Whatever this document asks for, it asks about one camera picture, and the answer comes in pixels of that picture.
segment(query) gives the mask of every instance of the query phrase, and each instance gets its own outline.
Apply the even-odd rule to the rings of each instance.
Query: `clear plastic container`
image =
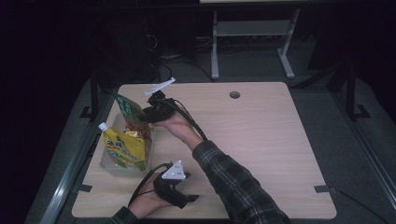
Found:
[[[125,119],[121,113],[117,114],[117,116],[114,118],[113,123],[109,123],[108,126],[112,127],[114,129],[117,129],[119,131],[125,130]],[[150,127],[150,132],[151,132],[151,147],[148,149],[147,155],[147,161],[148,161],[148,167],[145,171],[141,172],[139,169],[133,169],[133,168],[123,168],[119,165],[117,165],[108,155],[106,146],[104,146],[103,154],[100,160],[100,167],[102,167],[104,170],[107,172],[111,173],[114,176],[124,176],[124,177],[134,177],[134,176],[145,176],[147,173],[151,170],[151,159],[150,155],[152,152],[152,146],[154,143],[154,137],[155,137],[155,128]]]

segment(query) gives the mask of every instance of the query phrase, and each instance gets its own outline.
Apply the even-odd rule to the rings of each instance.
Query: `white tracking marker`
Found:
[[[176,81],[176,80],[175,80],[174,77],[172,77],[170,80],[165,81],[165,82],[163,82],[163,83],[154,84],[154,85],[152,85],[153,87],[152,87],[149,91],[145,91],[145,95],[148,96],[148,95],[150,95],[150,94],[152,94],[152,93],[154,93],[154,92],[156,92],[156,91],[159,91],[159,90],[161,90],[162,88],[168,86],[169,84],[171,84],[171,83],[174,82],[174,81]]]
[[[169,170],[162,175],[163,179],[185,179],[183,165],[181,161],[176,162]]]

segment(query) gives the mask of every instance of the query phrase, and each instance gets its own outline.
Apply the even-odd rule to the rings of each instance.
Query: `hand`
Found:
[[[166,128],[172,135],[185,143],[190,150],[194,150],[198,144],[203,142],[203,139],[195,132],[191,124],[177,112],[170,119],[152,125]]]
[[[148,182],[146,182],[139,192],[141,195],[137,196],[128,206],[129,210],[139,219],[148,216],[159,208],[172,205],[160,198],[154,191],[153,181],[158,175],[159,173],[153,174],[151,178],[148,179]]]

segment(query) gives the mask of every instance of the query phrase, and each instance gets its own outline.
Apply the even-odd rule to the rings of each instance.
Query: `black tape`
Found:
[[[79,187],[79,190],[80,190],[80,191],[84,191],[84,192],[90,192],[91,189],[92,189],[92,186],[89,186],[89,185],[81,185],[81,186]]]
[[[314,188],[317,193],[330,192],[330,188],[327,185],[314,186]]]

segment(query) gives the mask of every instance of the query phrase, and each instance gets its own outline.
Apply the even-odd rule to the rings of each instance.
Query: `plaid sleeve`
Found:
[[[199,144],[192,156],[220,196],[233,223],[290,223],[250,171],[213,142]]]
[[[135,224],[139,219],[127,207],[123,206],[111,219],[105,224]]]

